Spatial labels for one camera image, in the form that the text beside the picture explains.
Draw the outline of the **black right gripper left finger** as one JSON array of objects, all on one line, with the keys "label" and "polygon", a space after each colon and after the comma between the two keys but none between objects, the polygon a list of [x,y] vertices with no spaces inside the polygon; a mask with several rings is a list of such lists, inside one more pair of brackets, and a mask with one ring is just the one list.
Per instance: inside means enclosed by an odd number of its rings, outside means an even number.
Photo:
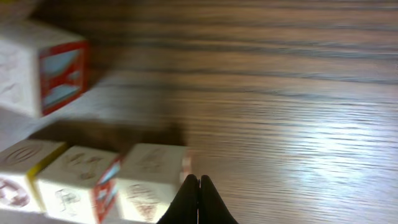
[{"label": "black right gripper left finger", "polygon": [[199,181],[189,174],[157,224],[197,224]]}]

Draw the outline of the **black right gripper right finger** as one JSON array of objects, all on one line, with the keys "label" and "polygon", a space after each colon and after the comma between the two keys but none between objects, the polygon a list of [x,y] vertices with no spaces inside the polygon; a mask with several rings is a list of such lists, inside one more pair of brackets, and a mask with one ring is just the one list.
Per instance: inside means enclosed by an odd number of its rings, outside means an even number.
[{"label": "black right gripper right finger", "polygon": [[199,224],[238,224],[224,204],[220,194],[208,175],[200,180],[198,204]]}]

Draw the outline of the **wooden block lightbulb picture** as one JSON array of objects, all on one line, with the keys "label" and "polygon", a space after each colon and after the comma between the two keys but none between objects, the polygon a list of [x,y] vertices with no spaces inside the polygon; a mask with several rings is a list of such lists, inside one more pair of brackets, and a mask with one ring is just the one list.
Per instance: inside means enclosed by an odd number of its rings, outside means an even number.
[{"label": "wooden block lightbulb picture", "polygon": [[136,144],[116,176],[120,217],[132,222],[157,223],[189,170],[185,146]]}]

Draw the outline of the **wooden block letter F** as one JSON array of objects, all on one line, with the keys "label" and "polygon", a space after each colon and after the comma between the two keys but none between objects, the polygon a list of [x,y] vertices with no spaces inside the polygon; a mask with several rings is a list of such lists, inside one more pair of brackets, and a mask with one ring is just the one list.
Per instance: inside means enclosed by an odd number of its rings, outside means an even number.
[{"label": "wooden block letter F", "polygon": [[101,223],[114,204],[114,177],[119,154],[89,147],[67,149],[37,176],[49,218],[74,223]]}]

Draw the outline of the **wooden block brown ball picture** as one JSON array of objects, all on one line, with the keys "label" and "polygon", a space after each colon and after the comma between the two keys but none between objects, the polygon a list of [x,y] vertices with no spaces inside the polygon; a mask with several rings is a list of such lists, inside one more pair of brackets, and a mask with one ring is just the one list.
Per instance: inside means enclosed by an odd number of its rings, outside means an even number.
[{"label": "wooden block brown ball picture", "polygon": [[65,142],[22,140],[1,152],[1,209],[43,213],[37,175],[67,150]]}]

